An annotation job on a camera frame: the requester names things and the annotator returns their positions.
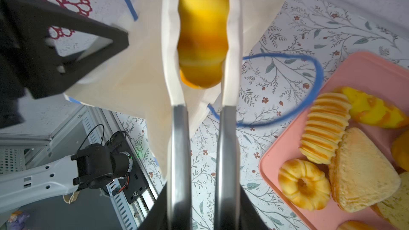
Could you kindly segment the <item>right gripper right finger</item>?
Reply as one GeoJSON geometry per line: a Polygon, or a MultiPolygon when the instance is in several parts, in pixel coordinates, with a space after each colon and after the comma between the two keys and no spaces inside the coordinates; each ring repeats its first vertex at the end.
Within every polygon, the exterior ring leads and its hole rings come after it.
{"type": "Polygon", "coordinates": [[[237,230],[240,217],[240,148],[236,137],[236,106],[243,56],[241,0],[229,0],[222,101],[217,146],[215,218],[216,230],[237,230]]]}

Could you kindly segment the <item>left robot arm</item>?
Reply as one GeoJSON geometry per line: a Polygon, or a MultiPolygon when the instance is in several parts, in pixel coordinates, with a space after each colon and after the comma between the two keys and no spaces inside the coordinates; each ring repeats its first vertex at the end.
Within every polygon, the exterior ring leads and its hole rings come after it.
{"type": "MultiPolygon", "coordinates": [[[[1,127],[23,122],[18,100],[30,92],[42,99],[65,92],[95,68],[129,46],[128,34],[46,0],[1,0],[1,127]],[[50,38],[52,26],[110,40],[85,54],[58,55],[50,38]]],[[[1,176],[1,212],[86,188],[100,188],[124,176],[130,161],[112,155],[101,144],[73,155],[1,176]]]]}

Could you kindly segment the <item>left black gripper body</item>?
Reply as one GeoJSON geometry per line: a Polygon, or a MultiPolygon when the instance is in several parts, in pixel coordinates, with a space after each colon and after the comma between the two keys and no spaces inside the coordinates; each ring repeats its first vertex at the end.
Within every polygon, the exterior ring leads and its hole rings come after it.
{"type": "Polygon", "coordinates": [[[46,0],[1,0],[1,127],[23,123],[18,101],[65,92],[128,48],[128,34],[46,0]],[[57,53],[50,28],[98,36],[102,45],[68,56],[57,53]]]}

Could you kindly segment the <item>long brown bread loaf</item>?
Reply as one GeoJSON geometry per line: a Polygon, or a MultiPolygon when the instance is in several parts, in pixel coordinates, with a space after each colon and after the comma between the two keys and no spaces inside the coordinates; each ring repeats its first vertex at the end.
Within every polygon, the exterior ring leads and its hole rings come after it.
{"type": "Polygon", "coordinates": [[[409,131],[405,131],[394,140],[391,153],[397,165],[409,171],[409,131]]]}

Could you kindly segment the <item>checkered paper bag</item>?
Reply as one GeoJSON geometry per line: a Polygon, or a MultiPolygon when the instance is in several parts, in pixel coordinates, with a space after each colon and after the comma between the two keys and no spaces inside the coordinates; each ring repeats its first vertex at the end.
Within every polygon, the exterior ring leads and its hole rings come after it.
{"type": "MultiPolygon", "coordinates": [[[[243,18],[241,66],[244,57],[277,17],[284,1],[241,0],[243,18]]],[[[128,48],[71,86],[65,92],[65,96],[88,106],[145,119],[150,150],[158,162],[161,173],[167,176],[171,105],[161,53],[162,5],[163,0],[137,0],[135,6],[139,10],[138,19],[133,20],[124,14],[116,22],[116,26],[128,33],[128,48]]],[[[189,138],[204,121],[208,113],[207,106],[216,100],[220,100],[221,105],[222,80],[208,89],[192,88],[181,80],[188,111],[189,138]]]]}

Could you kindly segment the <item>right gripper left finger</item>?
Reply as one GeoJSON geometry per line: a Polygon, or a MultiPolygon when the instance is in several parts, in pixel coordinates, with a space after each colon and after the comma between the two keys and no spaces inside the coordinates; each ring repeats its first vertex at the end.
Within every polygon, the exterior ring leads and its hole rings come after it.
{"type": "Polygon", "coordinates": [[[189,119],[177,51],[180,32],[179,0],[163,0],[161,53],[171,105],[171,137],[167,154],[167,220],[170,230],[192,228],[189,119]]]}

